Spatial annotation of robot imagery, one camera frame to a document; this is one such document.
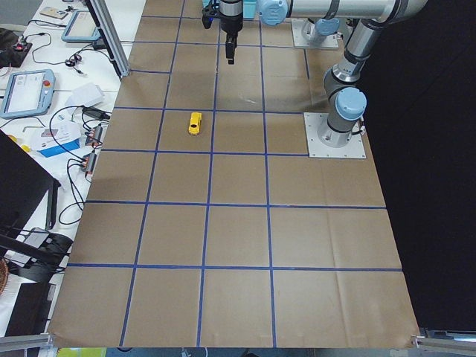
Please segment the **near blue teach pendant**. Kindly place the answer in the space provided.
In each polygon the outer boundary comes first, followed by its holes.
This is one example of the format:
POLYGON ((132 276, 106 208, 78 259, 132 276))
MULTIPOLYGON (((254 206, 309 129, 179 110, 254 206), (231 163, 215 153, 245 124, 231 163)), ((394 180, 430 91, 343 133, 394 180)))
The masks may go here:
POLYGON ((1 118, 44 115, 51 106, 55 82, 50 69, 11 74, 1 104, 1 118))

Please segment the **teal plastic storage bin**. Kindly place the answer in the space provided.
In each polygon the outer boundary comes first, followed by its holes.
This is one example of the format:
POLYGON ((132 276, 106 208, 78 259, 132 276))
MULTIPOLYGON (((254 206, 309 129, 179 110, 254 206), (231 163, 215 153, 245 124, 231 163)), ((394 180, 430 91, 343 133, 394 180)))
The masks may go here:
MULTIPOLYGON (((216 9, 219 8, 219 1, 210 1, 210 0, 203 0, 202 5, 206 7, 209 5, 210 2, 216 2, 216 9)), ((256 0, 244 0, 243 1, 243 17, 244 19, 254 19, 256 13, 256 0)))

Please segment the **black monitor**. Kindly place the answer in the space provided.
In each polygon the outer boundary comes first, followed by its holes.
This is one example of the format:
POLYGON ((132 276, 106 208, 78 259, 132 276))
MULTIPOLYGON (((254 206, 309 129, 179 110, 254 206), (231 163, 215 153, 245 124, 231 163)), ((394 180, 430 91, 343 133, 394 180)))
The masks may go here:
POLYGON ((1 236, 16 238, 44 198, 45 227, 57 220, 60 183, 16 142, 1 133, 1 236))

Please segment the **black power adapter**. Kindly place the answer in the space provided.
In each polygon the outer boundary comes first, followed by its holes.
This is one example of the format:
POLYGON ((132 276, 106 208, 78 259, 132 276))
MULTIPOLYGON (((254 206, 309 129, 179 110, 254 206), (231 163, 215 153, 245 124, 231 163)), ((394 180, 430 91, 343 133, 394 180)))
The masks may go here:
POLYGON ((83 108, 82 113, 95 120, 109 120, 110 119, 110 115, 108 112, 105 112, 101 109, 97 109, 95 107, 83 108))

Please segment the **blue teach pendant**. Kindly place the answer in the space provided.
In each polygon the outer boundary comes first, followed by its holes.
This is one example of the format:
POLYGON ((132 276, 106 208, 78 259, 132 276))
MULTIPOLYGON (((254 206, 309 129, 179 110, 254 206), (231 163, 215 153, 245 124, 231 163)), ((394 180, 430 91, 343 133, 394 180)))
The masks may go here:
POLYGON ((1 118, 44 115, 51 106, 55 82, 50 69, 11 74, 1 104, 1 118))
POLYGON ((68 43, 95 42, 100 39, 97 26, 87 10, 75 10, 62 34, 62 41, 68 43))

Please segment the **yellow toy beetle car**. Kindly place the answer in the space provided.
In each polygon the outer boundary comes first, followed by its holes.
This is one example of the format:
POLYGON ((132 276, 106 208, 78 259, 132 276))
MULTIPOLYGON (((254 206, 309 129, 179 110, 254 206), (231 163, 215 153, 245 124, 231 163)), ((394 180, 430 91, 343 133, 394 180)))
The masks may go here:
POLYGON ((202 124, 202 113, 192 112, 190 114, 188 133, 190 135, 198 135, 201 132, 201 124, 202 124))

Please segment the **blue and white box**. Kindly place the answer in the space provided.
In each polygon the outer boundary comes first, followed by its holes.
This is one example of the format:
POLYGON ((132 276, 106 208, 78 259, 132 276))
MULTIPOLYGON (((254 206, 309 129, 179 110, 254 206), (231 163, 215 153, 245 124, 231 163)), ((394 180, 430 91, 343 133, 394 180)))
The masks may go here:
POLYGON ((54 124, 51 129, 36 129, 30 141, 32 150, 46 158, 80 148, 80 126, 67 121, 54 124))

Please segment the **far blue teach pendant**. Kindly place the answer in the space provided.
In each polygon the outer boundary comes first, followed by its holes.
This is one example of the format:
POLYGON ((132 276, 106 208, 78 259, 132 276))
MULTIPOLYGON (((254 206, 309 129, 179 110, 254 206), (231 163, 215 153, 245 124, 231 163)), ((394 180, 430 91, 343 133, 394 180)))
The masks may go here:
POLYGON ((87 10, 75 10, 62 34, 62 41, 68 43, 95 42, 100 39, 97 26, 87 10))

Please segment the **aluminium frame post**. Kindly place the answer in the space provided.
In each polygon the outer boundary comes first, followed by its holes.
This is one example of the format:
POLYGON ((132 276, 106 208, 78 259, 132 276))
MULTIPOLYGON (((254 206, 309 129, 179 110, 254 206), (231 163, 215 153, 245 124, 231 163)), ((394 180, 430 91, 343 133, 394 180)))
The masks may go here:
POLYGON ((109 59, 120 80, 129 75, 129 62, 104 0, 86 0, 91 17, 106 46, 109 59))

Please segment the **brown paper grid mat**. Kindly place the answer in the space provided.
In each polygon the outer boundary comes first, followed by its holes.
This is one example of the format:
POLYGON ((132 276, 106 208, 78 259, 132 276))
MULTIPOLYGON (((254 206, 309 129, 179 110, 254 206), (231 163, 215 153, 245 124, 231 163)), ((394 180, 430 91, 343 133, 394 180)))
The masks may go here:
POLYGON ((310 158, 337 52, 199 1, 148 1, 49 332, 59 347, 408 347, 418 332, 371 156, 310 158), (192 112, 201 132, 190 135, 192 112))

